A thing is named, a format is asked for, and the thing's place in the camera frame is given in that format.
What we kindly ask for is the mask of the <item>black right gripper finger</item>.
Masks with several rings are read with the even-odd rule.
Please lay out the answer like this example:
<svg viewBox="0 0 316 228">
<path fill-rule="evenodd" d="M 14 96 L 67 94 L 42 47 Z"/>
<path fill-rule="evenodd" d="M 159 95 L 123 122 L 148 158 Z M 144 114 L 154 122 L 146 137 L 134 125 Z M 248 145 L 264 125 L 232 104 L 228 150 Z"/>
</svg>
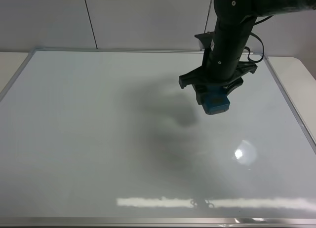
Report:
<svg viewBox="0 0 316 228">
<path fill-rule="evenodd" d="M 236 85 L 226 85 L 222 86 L 221 92 L 225 95 L 228 96 L 232 91 L 234 91 L 237 88 Z"/>
<path fill-rule="evenodd" d="M 209 103 L 209 88 L 206 85 L 194 85 L 196 101 L 199 105 Z"/>
</svg>

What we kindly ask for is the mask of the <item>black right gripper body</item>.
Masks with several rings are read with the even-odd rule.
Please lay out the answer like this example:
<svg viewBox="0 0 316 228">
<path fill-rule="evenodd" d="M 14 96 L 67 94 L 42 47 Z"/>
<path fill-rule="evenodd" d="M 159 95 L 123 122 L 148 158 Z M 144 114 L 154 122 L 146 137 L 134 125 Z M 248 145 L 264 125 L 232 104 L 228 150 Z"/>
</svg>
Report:
<svg viewBox="0 0 316 228">
<path fill-rule="evenodd" d="M 251 61 L 239 61 L 235 67 L 233 74 L 226 80 L 217 79 L 213 73 L 213 68 L 210 66 L 210 55 L 212 52 L 212 46 L 214 33 L 203 33 L 195 35 L 197 39 L 203 41 L 204 53 L 202 59 L 202 65 L 187 74 L 179 76 L 179 85 L 183 89 L 188 85 L 206 85 L 206 86 L 226 86 L 236 85 L 237 87 L 243 84 L 242 76 L 247 73 L 255 73 L 257 65 Z"/>
</svg>

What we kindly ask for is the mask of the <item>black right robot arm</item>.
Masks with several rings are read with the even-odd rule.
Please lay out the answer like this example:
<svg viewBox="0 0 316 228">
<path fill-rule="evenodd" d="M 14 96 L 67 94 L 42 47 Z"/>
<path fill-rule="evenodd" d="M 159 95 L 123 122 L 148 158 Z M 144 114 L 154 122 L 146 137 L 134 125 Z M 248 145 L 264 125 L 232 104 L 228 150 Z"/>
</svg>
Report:
<svg viewBox="0 0 316 228">
<path fill-rule="evenodd" d="M 195 37 L 204 50 L 200 67 L 179 76 L 179 85 L 192 85 L 197 103 L 207 114 L 218 114 L 229 109 L 228 95 L 242 86 L 247 73 L 255 73 L 257 60 L 241 61 L 246 43 L 259 24 L 274 15 L 314 10 L 316 0 L 214 0 L 217 15 L 215 30 Z"/>
</svg>

